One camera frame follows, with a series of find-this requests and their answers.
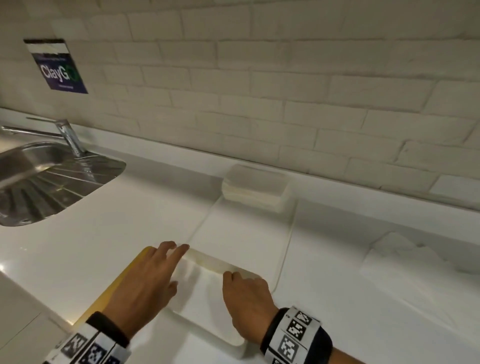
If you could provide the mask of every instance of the stainless steel sink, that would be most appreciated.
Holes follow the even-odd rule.
[[[58,214],[124,170],[124,162],[92,153],[75,159],[70,148],[53,142],[0,153],[0,225],[28,225]]]

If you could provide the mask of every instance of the backsplash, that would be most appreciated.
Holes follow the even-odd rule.
[[[26,37],[65,39],[89,94]],[[430,192],[480,183],[475,0],[1,0],[0,106],[480,209]]]

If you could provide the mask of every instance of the faucet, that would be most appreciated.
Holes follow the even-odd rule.
[[[27,116],[27,119],[38,120],[38,121],[48,121],[45,119],[31,118],[28,116]],[[73,130],[68,120],[67,119],[56,120],[54,121],[54,124],[59,130],[60,134],[39,132],[37,130],[30,130],[30,129],[13,128],[10,126],[2,126],[0,127],[0,129],[6,132],[14,133],[14,134],[27,134],[27,135],[46,136],[48,138],[55,138],[55,139],[64,139],[72,149],[72,153],[75,159],[86,157],[88,152],[80,144],[80,140],[78,139],[77,134]]]

